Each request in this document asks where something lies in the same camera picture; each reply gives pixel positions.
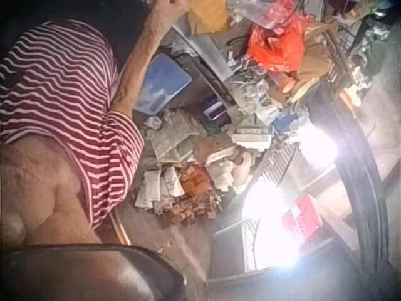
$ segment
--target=red and white striped shirt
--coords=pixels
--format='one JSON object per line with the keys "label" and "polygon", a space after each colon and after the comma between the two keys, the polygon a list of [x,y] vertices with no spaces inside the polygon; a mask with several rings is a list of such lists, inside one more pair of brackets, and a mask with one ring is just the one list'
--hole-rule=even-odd
{"label": "red and white striped shirt", "polygon": [[18,39],[0,77],[1,143],[41,134],[65,147],[95,228],[127,195],[143,148],[132,120],[109,110],[117,77],[110,45],[85,23],[46,22]]}

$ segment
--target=skin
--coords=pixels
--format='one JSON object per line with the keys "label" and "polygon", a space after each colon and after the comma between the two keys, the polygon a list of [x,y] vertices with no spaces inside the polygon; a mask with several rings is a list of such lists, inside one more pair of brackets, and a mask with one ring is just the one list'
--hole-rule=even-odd
{"label": "skin", "polygon": [[[187,0],[155,1],[124,66],[111,110],[132,118],[153,54],[164,34],[188,9]],[[77,168],[57,141],[26,135],[11,145],[2,145],[1,150],[2,250],[21,245],[101,243],[85,214],[85,194]],[[110,254],[91,257],[86,264],[110,281],[127,269],[124,258]],[[138,283],[138,295],[152,299],[134,269],[123,274],[128,282]]]}

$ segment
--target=yellow object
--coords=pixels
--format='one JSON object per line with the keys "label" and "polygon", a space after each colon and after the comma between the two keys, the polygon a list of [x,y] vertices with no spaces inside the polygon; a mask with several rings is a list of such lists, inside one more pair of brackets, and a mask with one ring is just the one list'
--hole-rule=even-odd
{"label": "yellow object", "polygon": [[187,19],[191,34],[212,33],[229,28],[226,0],[190,0]]}

